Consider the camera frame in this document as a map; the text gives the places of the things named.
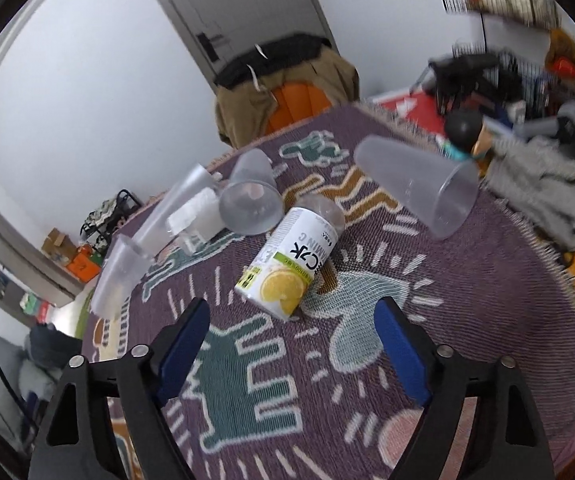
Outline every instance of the orange chair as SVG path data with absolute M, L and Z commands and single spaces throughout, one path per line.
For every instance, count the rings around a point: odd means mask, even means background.
M 267 121 L 265 135 L 273 134 L 286 126 L 315 117 L 331 108 L 323 90 L 308 83 L 285 83 L 272 91 L 277 110 Z

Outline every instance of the screw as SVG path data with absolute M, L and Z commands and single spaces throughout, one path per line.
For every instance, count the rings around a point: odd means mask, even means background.
M 132 356 L 145 357 L 149 351 L 150 347 L 147 345 L 136 345 L 134 348 L 132 348 Z
M 78 368 L 85 362 L 85 357 L 82 355 L 75 355 L 70 359 L 70 368 Z
M 441 345 L 438 349 L 437 349 L 437 353 L 441 356 L 441 357 L 445 357 L 445 358 L 450 358 L 454 355 L 454 349 L 451 346 L 448 345 Z
M 501 364 L 506 368 L 515 368 L 517 366 L 517 362 L 514 361 L 514 358 L 510 357 L 509 355 L 503 356 L 501 358 Z

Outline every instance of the cardboard box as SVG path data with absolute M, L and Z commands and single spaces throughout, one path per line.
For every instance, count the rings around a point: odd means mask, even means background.
M 63 267 L 69 264 L 78 253 L 78 247 L 70 240 L 69 236 L 61 233 L 58 229 L 52 229 L 43 242 L 43 253 L 51 260 Z

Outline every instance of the cushion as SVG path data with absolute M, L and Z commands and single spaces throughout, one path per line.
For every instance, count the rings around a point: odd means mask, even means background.
M 56 389 L 56 380 L 26 359 L 20 367 L 18 387 L 24 399 L 29 399 L 30 394 L 34 393 L 39 399 L 50 400 Z
M 25 352 L 21 347 L 10 343 L 0 336 L 0 368 L 17 395 L 20 395 L 18 376 L 25 357 Z M 0 380 L 0 434 L 7 438 L 11 436 L 10 430 L 5 424 L 7 422 L 14 433 L 13 436 L 18 437 L 22 420 L 23 415 L 20 409 Z

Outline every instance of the brown jacket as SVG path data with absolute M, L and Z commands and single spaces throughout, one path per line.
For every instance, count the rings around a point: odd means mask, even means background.
M 216 89 L 216 124 L 221 140 L 241 148 L 263 135 L 267 121 L 278 108 L 272 90 L 289 82 L 307 82 L 325 92 L 332 105 L 359 99 L 357 69 L 327 47 L 316 59 L 258 78 L 233 90 Z

